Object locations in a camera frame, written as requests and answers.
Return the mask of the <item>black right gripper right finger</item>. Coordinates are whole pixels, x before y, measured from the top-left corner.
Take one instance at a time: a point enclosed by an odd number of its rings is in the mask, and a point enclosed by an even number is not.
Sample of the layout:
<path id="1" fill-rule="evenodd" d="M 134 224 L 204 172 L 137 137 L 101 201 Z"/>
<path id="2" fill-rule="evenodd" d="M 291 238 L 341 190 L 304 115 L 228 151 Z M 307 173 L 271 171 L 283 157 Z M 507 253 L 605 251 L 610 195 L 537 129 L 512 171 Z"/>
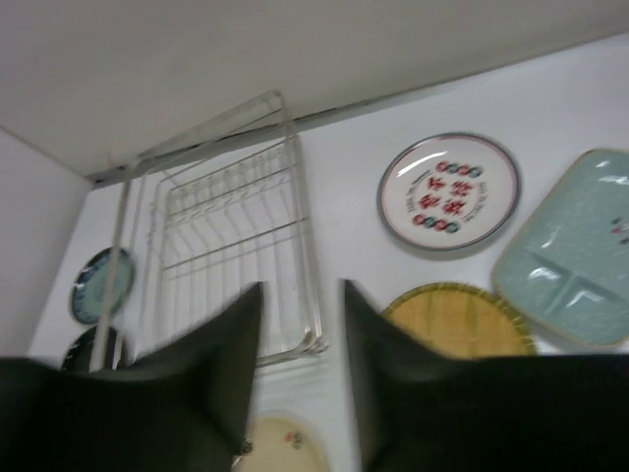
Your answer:
<path id="1" fill-rule="evenodd" d="M 415 341 L 343 284 L 365 471 L 624 471 L 624 354 L 459 360 Z"/>

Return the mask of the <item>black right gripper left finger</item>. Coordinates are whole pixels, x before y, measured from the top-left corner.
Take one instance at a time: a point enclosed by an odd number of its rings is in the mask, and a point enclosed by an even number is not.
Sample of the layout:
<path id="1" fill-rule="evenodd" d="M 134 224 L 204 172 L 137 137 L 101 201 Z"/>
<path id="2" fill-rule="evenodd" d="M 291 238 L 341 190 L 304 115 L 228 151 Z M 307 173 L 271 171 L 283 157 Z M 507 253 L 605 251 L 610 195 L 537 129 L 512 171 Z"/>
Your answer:
<path id="1" fill-rule="evenodd" d="M 1 362 L 5 471 L 228 471 L 243 450 L 263 286 L 121 370 Z"/>

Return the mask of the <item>cream plate black patch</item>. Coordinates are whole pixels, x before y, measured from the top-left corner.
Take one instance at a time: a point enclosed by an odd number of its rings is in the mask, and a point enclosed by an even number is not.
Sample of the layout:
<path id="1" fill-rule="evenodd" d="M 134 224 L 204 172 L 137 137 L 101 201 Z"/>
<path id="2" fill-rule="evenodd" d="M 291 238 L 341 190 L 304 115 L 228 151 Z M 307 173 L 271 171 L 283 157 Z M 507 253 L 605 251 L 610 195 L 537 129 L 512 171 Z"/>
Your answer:
<path id="1" fill-rule="evenodd" d="M 315 430 L 288 415 L 259 416 L 250 424 L 245 452 L 233 471 L 330 471 Z"/>

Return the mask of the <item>round woven bamboo plate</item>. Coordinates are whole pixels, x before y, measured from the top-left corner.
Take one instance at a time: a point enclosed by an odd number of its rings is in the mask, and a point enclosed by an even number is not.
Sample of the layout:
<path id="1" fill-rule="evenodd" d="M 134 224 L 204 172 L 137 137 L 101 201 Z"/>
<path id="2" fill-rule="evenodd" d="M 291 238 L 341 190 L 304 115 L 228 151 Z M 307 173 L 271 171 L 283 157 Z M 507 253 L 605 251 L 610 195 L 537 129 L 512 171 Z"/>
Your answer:
<path id="1" fill-rule="evenodd" d="M 382 315 L 418 342 L 448 357 L 537 354 L 523 317 L 473 285 L 437 282 L 405 292 Z"/>

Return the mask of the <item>black round plate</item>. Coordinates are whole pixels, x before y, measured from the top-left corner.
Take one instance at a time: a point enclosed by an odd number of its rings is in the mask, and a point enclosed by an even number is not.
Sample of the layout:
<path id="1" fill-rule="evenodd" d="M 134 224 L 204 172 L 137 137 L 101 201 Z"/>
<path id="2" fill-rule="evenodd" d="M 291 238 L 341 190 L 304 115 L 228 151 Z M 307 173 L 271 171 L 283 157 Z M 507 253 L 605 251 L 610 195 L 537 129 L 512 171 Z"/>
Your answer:
<path id="1" fill-rule="evenodd" d="M 93 326 L 77 337 L 68 347 L 61 370 L 73 373 L 87 373 L 94 351 L 97 327 Z M 124 335 L 114 327 L 108 329 L 107 342 L 103 357 L 103 368 L 108 370 L 123 369 L 129 360 L 127 343 Z"/>

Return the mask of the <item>light green divided tray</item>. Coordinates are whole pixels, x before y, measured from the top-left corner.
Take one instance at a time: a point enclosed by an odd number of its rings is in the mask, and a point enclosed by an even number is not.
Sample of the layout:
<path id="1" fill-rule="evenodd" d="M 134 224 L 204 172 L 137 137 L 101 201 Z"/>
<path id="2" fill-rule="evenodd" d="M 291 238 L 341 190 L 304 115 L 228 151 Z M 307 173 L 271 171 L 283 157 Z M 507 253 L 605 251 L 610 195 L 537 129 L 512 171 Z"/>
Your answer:
<path id="1" fill-rule="evenodd" d="M 573 342 L 627 340 L 627 152 L 576 159 L 505 247 L 492 284 L 520 314 Z"/>

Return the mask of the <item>white plate red characters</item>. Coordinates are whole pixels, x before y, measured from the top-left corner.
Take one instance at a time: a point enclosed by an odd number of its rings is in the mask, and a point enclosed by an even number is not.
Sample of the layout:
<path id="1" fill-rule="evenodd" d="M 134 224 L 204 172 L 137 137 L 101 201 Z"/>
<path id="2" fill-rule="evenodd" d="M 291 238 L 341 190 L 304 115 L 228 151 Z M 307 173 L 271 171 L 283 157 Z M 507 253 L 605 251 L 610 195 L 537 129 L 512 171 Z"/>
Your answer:
<path id="1" fill-rule="evenodd" d="M 488 241 L 509 222 L 521 194 L 520 168 L 503 145 L 454 132 L 402 150 L 380 178 L 376 207 L 398 241 L 443 253 Z"/>

